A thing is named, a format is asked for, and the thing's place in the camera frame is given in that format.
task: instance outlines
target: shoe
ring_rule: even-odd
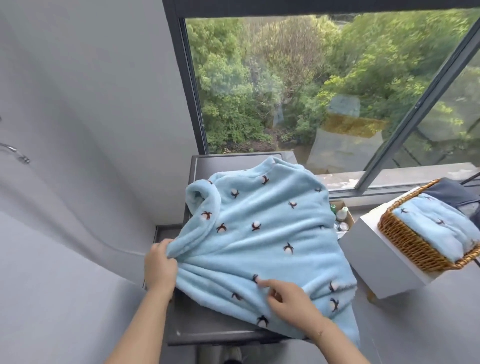
[[[221,364],[241,364],[242,355],[238,346],[224,346],[220,355]]]

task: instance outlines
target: window pane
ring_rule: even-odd
[[[293,150],[354,187],[479,15],[187,19],[210,153]]]
[[[372,186],[395,183],[399,172],[430,181],[464,180],[480,167],[480,53],[472,58],[395,156],[386,162]]]

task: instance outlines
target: forearm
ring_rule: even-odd
[[[105,364],[158,364],[169,299],[160,289],[147,292]]]
[[[369,361],[330,319],[321,317],[310,337],[328,364],[369,364]]]

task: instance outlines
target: wicker basket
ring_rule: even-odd
[[[378,229],[393,245],[406,255],[418,268],[426,272],[444,272],[451,269],[461,269],[480,255],[480,244],[478,244],[466,253],[463,258],[452,263],[393,214],[395,208],[399,207],[405,201],[418,196],[438,181],[439,180],[433,180],[429,184],[395,201],[393,205],[384,212],[377,225]]]

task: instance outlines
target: wall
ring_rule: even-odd
[[[162,1],[4,0],[0,11],[154,222],[181,222],[197,148]]]
[[[0,115],[0,141],[32,160],[0,154],[0,211],[141,284],[154,223],[1,13]]]
[[[103,362],[144,291],[0,212],[0,363]],[[164,348],[161,363],[192,363]]]

